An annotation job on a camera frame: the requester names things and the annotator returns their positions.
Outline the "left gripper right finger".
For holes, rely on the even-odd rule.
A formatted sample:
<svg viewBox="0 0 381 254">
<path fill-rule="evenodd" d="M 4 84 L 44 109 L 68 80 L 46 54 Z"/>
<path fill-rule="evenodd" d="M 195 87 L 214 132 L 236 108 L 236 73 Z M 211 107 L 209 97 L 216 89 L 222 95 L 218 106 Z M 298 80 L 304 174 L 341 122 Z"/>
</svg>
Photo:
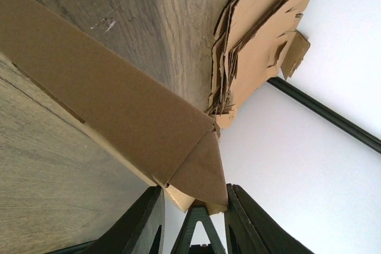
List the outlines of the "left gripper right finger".
<svg viewBox="0 0 381 254">
<path fill-rule="evenodd" d="M 239 185 L 228 184 L 224 213 L 228 253 L 308 254 L 312 251 L 285 231 Z"/>
</svg>

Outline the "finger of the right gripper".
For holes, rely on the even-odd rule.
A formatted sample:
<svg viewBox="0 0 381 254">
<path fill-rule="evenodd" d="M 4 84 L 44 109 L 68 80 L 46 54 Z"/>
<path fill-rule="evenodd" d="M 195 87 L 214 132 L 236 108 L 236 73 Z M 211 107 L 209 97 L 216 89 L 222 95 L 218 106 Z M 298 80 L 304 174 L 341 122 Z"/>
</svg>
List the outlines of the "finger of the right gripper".
<svg viewBox="0 0 381 254">
<path fill-rule="evenodd" d="M 208 236 L 208 244 L 191 244 L 196 224 L 200 222 Z M 184 222 L 171 254 L 210 253 L 225 254 L 226 250 L 217 234 L 216 228 L 204 206 L 192 206 L 186 213 Z"/>
</svg>

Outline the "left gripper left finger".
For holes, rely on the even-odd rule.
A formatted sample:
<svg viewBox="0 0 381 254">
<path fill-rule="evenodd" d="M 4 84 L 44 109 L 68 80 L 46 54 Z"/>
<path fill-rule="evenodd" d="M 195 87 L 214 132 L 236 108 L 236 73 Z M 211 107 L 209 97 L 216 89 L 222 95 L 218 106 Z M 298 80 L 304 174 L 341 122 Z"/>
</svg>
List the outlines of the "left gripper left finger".
<svg viewBox="0 0 381 254">
<path fill-rule="evenodd" d="M 163 252 L 165 201 L 160 186 L 149 187 L 100 238 L 54 253 Z"/>
</svg>

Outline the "cardboard box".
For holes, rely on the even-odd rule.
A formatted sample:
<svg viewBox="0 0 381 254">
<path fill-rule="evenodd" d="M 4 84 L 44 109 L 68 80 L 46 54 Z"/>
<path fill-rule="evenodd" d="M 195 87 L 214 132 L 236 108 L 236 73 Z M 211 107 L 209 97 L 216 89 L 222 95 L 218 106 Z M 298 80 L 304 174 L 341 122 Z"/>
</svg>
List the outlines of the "cardboard box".
<svg viewBox="0 0 381 254">
<path fill-rule="evenodd" d="M 1 0 L 1 52 L 179 209 L 227 209 L 211 117 L 35 0 Z"/>
</svg>

